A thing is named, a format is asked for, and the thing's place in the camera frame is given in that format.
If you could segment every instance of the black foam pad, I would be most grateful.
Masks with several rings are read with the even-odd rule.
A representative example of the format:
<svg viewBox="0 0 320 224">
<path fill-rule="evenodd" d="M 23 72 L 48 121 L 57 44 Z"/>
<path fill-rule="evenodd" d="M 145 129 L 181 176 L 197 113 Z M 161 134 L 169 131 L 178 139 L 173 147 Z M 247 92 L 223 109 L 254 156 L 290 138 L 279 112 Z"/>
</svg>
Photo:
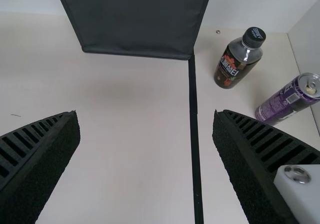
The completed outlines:
<svg viewBox="0 0 320 224">
<path fill-rule="evenodd" d="M 213 141 L 249 223 L 298 223 L 273 184 L 277 169 L 320 164 L 320 152 L 250 117 L 215 112 Z"/>
<path fill-rule="evenodd" d="M 0 137 L 0 223 L 35 223 L 80 142 L 75 111 Z"/>
</svg>

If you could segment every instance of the metal screw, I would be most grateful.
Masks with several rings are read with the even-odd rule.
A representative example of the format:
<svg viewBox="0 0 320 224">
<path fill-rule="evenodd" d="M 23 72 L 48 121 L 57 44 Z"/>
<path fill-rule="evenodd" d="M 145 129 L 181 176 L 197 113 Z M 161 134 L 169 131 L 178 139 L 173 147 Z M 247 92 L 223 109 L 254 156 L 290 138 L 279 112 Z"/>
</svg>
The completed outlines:
<svg viewBox="0 0 320 224">
<path fill-rule="evenodd" d="M 295 182 L 306 184 L 311 181 L 309 173 L 300 166 L 288 165 L 284 170 L 286 176 Z"/>
</svg>

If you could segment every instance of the black strip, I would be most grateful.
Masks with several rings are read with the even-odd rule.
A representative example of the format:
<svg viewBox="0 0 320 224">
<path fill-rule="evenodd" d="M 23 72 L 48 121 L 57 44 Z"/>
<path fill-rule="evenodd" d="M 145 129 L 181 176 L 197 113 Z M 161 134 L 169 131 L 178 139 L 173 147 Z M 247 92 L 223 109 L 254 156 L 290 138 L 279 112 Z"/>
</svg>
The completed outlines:
<svg viewBox="0 0 320 224">
<path fill-rule="evenodd" d="M 203 224 L 203 204 L 201 190 L 200 153 L 198 138 L 198 113 L 197 113 L 197 86 L 196 86 L 196 61 L 192 54 L 188 61 L 189 66 L 189 106 L 190 106 L 190 137 L 191 137 L 191 159 L 192 159 L 192 180 L 193 180 L 193 202 L 195 213 L 195 224 Z"/>
</svg>

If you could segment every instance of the plastic bottle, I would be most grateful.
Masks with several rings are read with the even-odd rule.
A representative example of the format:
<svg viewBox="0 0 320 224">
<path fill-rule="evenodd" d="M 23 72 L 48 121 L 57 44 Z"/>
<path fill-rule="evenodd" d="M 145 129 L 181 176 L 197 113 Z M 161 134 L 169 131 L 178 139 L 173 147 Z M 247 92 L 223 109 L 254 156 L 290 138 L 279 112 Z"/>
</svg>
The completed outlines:
<svg viewBox="0 0 320 224">
<path fill-rule="evenodd" d="M 260 47 L 265 40 L 262 29 L 251 27 L 242 37 L 231 41 L 216 68 L 216 84 L 224 89 L 234 87 L 261 59 Z"/>
</svg>

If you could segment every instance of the beverage can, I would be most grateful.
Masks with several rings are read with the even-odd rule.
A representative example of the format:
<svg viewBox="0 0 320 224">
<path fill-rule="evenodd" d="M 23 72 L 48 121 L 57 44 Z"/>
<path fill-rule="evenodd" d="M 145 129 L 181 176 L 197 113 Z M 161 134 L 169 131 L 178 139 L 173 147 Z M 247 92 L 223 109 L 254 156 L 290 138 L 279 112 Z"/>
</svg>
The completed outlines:
<svg viewBox="0 0 320 224">
<path fill-rule="evenodd" d="M 320 76 L 304 73 L 271 96 L 255 110 L 257 120 L 275 125 L 320 101 Z"/>
</svg>

